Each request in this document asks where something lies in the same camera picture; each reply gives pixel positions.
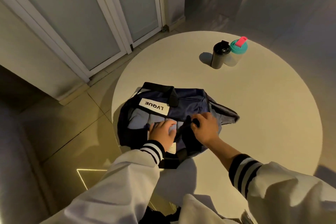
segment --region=white round table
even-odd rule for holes
[[[222,126],[222,140],[260,162],[274,161],[313,175],[322,148],[321,119],[312,94],[294,69],[252,41],[235,67],[223,65],[215,70],[200,61],[200,54],[212,53],[217,42],[238,38],[195,31],[172,35],[147,47],[119,78],[111,108],[114,126],[120,107],[144,82],[204,89],[240,116],[236,124]],[[240,217],[248,208],[210,150],[185,161],[177,170],[163,171],[156,192],[177,205],[184,193],[193,193],[227,218]]]

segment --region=black water bottle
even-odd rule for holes
[[[211,67],[220,69],[223,65],[223,59],[231,51],[229,42],[222,40],[213,47]]]

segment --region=left hand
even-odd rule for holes
[[[173,129],[168,132],[169,128],[176,124],[174,120],[162,121],[156,126],[154,123],[150,125],[149,128],[149,140],[155,140],[161,143],[165,151],[168,151],[170,146],[174,142],[176,136],[176,129]]]

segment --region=shaker bottle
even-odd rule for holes
[[[229,42],[221,41],[215,44],[213,47],[211,67],[214,69],[220,69],[223,65],[224,56],[230,52]]]
[[[224,64],[230,67],[237,65],[238,61],[242,58],[247,50],[247,37],[242,36],[240,39],[234,40],[230,44],[231,52],[224,56]]]

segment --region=striped cuff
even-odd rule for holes
[[[145,143],[140,150],[152,155],[157,165],[160,163],[160,161],[163,159],[163,156],[165,155],[165,149],[158,141],[155,140],[148,140],[147,143]]]
[[[249,184],[263,164],[249,155],[237,155],[230,166],[229,178],[232,185],[246,198]]]

